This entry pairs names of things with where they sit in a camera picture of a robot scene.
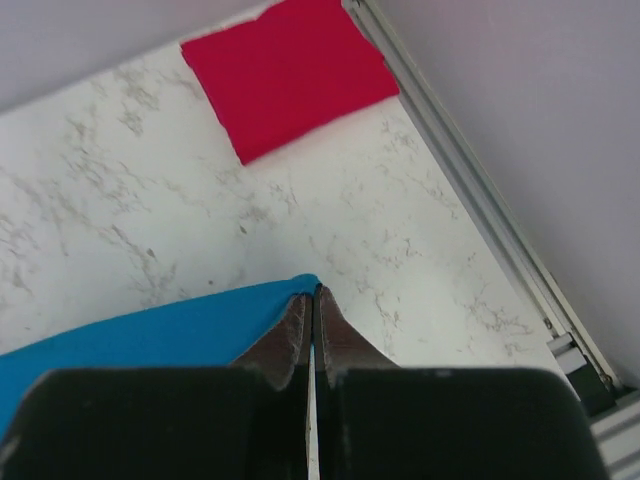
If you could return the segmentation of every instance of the white wall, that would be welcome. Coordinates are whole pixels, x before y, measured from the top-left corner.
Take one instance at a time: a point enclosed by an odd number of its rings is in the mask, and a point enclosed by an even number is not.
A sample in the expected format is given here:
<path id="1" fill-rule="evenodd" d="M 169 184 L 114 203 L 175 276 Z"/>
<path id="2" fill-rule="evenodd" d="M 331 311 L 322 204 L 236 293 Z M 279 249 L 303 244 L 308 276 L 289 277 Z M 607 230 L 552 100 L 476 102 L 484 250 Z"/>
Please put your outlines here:
<path id="1" fill-rule="evenodd" d="M 640 2 L 378 4 L 589 332 L 640 386 Z"/>
<path id="2" fill-rule="evenodd" d="M 261 0 L 1 0 L 0 111 Z"/>

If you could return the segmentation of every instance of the white marble surface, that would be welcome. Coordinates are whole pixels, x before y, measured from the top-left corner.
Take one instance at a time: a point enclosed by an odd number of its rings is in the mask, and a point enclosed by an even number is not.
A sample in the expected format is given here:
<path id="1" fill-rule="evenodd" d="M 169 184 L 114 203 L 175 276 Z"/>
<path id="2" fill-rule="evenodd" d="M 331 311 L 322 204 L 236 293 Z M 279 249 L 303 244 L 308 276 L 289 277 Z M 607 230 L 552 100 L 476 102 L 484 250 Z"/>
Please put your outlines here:
<path id="1" fill-rule="evenodd" d="M 406 365 L 557 371 L 397 99 L 245 168 L 178 44 L 0 118 L 0 352 L 303 272 Z"/>

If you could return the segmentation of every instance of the blue fabric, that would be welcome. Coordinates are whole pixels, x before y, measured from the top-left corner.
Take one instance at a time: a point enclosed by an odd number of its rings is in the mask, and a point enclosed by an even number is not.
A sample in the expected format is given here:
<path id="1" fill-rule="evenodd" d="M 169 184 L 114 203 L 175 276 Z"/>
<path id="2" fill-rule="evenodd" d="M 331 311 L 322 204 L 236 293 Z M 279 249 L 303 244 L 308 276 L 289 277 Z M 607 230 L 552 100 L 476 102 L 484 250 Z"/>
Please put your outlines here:
<path id="1" fill-rule="evenodd" d="M 226 365 L 281 317 L 292 295 L 313 293 L 300 275 L 112 318 L 0 356 L 0 439 L 22 396 L 47 370 Z"/>

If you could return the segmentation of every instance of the red fabric square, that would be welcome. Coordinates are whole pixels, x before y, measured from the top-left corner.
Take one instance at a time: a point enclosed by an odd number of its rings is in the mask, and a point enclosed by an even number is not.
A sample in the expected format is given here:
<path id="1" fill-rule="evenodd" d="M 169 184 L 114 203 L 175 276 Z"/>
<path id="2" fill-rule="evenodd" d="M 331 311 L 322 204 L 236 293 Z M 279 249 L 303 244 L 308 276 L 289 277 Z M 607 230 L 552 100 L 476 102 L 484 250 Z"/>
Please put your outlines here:
<path id="1" fill-rule="evenodd" d="M 284 0 L 182 54 L 244 165 L 398 93 L 339 0 Z"/>

